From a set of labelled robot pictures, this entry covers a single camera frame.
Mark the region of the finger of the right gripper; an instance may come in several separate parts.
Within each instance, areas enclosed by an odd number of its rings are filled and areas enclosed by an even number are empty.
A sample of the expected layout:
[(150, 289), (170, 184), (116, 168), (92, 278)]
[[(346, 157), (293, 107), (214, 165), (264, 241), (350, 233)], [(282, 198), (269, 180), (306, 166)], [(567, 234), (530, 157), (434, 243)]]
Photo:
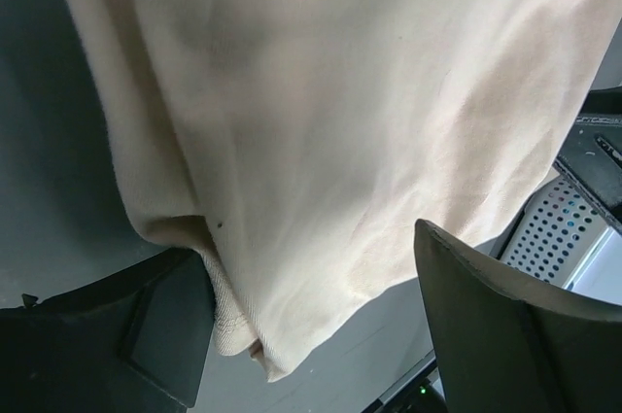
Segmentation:
[(621, 88), (588, 93), (554, 167), (605, 222), (621, 230)]

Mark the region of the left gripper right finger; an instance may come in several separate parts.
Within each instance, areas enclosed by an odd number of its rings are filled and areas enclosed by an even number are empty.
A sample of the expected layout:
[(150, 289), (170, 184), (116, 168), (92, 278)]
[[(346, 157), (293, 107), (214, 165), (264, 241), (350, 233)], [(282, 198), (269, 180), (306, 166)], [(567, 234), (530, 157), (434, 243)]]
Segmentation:
[(620, 411), (620, 306), (544, 283), (425, 220), (414, 255), (449, 411)]

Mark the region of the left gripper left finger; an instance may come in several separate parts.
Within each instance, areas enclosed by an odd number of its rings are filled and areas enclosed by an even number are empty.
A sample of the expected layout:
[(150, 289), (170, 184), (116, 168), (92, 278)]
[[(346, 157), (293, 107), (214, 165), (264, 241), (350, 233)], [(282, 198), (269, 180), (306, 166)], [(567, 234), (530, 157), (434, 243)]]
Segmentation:
[(4, 412), (186, 412), (215, 323), (203, 259), (169, 249), (1, 311)]

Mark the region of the beige t shirt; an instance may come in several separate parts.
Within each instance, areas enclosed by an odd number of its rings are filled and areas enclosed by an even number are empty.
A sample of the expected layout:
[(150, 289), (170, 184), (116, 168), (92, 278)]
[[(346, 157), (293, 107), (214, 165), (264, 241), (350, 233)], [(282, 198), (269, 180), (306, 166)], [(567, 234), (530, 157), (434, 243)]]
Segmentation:
[(621, 0), (67, 0), (135, 230), (198, 252), (214, 341), (291, 374), (544, 181)]

